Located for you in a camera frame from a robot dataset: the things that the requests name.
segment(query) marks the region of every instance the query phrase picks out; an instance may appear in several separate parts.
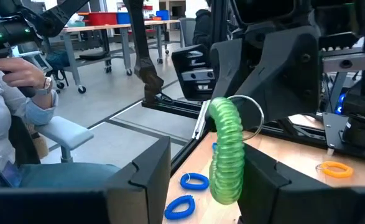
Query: workbench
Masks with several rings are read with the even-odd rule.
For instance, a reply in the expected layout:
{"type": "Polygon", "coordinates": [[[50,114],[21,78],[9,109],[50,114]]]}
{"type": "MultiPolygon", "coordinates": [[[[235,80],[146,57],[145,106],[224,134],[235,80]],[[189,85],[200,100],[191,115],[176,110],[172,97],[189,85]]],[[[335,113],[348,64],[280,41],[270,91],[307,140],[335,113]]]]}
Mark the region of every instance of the workbench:
{"type": "MultiPolygon", "coordinates": [[[[309,118],[308,116],[296,115],[291,117],[291,120],[296,124],[323,129],[322,124],[318,123],[313,118],[309,118]]],[[[194,213],[190,217],[179,221],[170,221],[164,218],[163,223],[238,223],[240,210],[237,202],[228,206],[221,205],[213,199],[209,189],[204,192],[194,192],[185,190],[180,186],[181,176],[189,172],[196,172],[208,177],[208,169],[210,167],[213,155],[212,144],[213,142],[216,142],[216,139],[216,133],[208,133],[170,179],[166,206],[171,201],[182,195],[192,195],[196,203],[196,209],[194,213]]],[[[272,158],[290,166],[291,168],[332,187],[365,186],[364,160],[354,157],[341,156],[335,153],[333,156],[328,156],[326,150],[324,149],[310,147],[263,135],[258,135],[246,141],[246,143],[262,151],[268,156],[271,156],[272,158]],[[324,161],[342,162],[352,167],[354,169],[353,176],[349,178],[337,179],[325,175],[320,170],[316,170],[315,167],[324,161]]],[[[187,205],[186,207],[184,206],[185,205],[182,205],[180,208],[177,208],[176,212],[186,210],[187,205]]]]}
{"type": "MultiPolygon", "coordinates": [[[[145,21],[146,26],[154,26],[156,29],[156,38],[157,38],[157,50],[159,53],[159,57],[157,59],[157,63],[163,63],[163,51],[162,46],[165,44],[167,50],[167,44],[171,44],[172,42],[163,43],[162,41],[162,25],[177,23],[178,20],[169,20],[169,21],[145,21]]],[[[130,24],[118,24],[118,25],[105,25],[105,26],[86,26],[86,27],[68,27],[64,28],[60,35],[63,37],[63,41],[65,42],[65,48],[68,54],[68,59],[70,66],[65,68],[65,71],[71,72],[73,75],[73,79],[75,81],[76,86],[78,87],[78,91],[80,93],[85,93],[86,88],[81,83],[80,75],[78,73],[78,67],[90,65],[92,63],[105,62],[105,71],[106,73],[111,72],[111,59],[113,58],[123,58],[124,66],[126,69],[127,75],[132,75],[132,67],[131,67],[131,59],[130,59],[130,49],[129,49],[129,41],[128,41],[128,30],[131,27],[130,24]],[[110,51],[109,49],[109,38],[108,38],[108,29],[120,29],[121,35],[121,50],[110,51]],[[109,52],[108,56],[99,60],[83,60],[81,58],[75,58],[75,53],[73,50],[72,40],[70,38],[70,34],[73,32],[81,32],[88,30],[100,30],[101,38],[102,38],[102,46],[103,52],[109,52]]]]}

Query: gray floor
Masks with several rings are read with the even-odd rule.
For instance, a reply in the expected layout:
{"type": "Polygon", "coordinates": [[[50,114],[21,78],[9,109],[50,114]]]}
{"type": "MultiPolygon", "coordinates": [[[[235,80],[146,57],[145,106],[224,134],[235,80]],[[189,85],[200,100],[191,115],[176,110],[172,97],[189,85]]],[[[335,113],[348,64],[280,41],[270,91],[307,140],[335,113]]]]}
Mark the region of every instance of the gray floor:
{"type": "MultiPolygon", "coordinates": [[[[173,32],[171,40],[178,39],[179,33],[173,32]]],[[[113,44],[111,48],[117,49],[120,46],[113,44]]],[[[168,46],[170,52],[178,48],[179,44],[168,46]]],[[[155,62],[157,50],[150,50],[150,56],[155,62]]],[[[131,60],[134,65],[135,54],[131,54],[131,60]]],[[[60,94],[56,115],[84,127],[105,121],[91,130],[95,135],[94,139],[72,152],[74,161],[124,167],[162,136],[172,138],[172,156],[176,155],[191,138],[196,121],[143,108],[140,103],[132,105],[144,96],[144,85],[135,75],[126,76],[121,59],[112,60],[112,64],[113,72],[110,74],[104,72],[103,63],[79,68],[81,80],[88,90],[84,95],[77,92],[72,76],[68,73],[70,86],[60,94]],[[109,117],[129,105],[132,106],[128,110],[109,117]]],[[[155,64],[155,67],[158,76],[164,79],[165,85],[177,80],[170,55],[164,53],[164,63],[155,64]]],[[[165,88],[164,93],[174,99],[183,97],[178,82],[165,88]]],[[[47,144],[53,146],[52,148],[56,147],[50,140],[47,144]]],[[[60,149],[54,149],[42,159],[42,162],[46,164],[60,162],[60,149]]]]}

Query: blue light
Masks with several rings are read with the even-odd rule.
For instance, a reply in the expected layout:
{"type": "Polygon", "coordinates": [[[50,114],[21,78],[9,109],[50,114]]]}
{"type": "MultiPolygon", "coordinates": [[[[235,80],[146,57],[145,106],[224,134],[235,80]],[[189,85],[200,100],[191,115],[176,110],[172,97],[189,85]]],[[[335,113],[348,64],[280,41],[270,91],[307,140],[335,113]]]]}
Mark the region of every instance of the blue light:
{"type": "Polygon", "coordinates": [[[341,114],[343,112],[343,106],[338,106],[336,110],[336,114],[341,114]]]}
{"type": "Polygon", "coordinates": [[[345,94],[341,94],[341,95],[340,95],[340,97],[338,98],[338,103],[339,103],[339,104],[342,104],[342,103],[343,103],[343,101],[344,101],[344,99],[345,99],[345,96],[346,96],[345,94]]]}

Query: blue bin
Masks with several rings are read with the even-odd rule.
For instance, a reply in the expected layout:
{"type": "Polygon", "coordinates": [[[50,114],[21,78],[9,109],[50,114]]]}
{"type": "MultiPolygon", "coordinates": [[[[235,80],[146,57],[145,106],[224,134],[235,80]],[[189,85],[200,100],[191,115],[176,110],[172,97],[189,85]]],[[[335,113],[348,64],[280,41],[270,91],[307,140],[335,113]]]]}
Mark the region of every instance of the blue bin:
{"type": "Polygon", "coordinates": [[[130,24],[130,15],[128,12],[118,12],[118,24],[130,24]]]}
{"type": "Polygon", "coordinates": [[[168,10],[160,10],[156,12],[157,17],[161,17],[162,20],[169,20],[170,19],[170,13],[168,10]]]}

